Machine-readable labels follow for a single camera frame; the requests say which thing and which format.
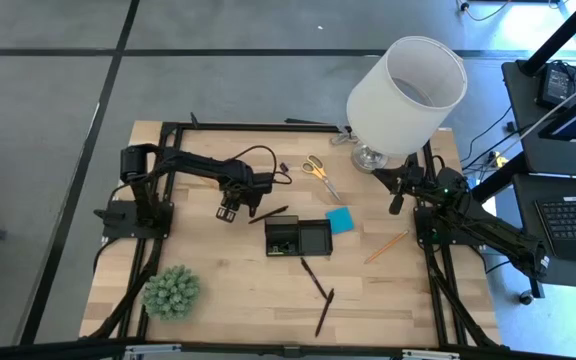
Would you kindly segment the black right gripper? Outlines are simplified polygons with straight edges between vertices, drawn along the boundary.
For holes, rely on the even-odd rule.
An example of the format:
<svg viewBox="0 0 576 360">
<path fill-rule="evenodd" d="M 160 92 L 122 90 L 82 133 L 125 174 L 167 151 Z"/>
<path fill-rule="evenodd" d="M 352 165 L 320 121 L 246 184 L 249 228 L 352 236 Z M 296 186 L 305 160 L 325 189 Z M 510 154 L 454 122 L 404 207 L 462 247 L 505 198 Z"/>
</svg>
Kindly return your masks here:
<svg viewBox="0 0 576 360">
<path fill-rule="evenodd" d="M 391 194 L 416 196 L 424 187 L 425 169 L 416 155 L 409 155 L 396 169 L 375 169 L 372 174 Z"/>
</svg>

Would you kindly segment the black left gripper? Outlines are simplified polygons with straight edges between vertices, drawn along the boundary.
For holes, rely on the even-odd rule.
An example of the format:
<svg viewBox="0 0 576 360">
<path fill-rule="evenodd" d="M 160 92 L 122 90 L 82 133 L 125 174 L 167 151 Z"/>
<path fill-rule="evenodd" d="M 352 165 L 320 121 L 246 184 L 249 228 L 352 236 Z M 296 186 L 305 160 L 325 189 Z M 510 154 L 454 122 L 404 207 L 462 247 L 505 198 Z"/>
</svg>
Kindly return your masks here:
<svg viewBox="0 0 576 360">
<path fill-rule="evenodd" d="M 254 217 L 262 197 L 272 192 L 274 175 L 270 172 L 255 173 L 248 165 L 230 169 L 220 176 L 220 191 L 223 197 L 216 217 L 232 223 L 241 205 L 249 208 Z"/>
</svg>

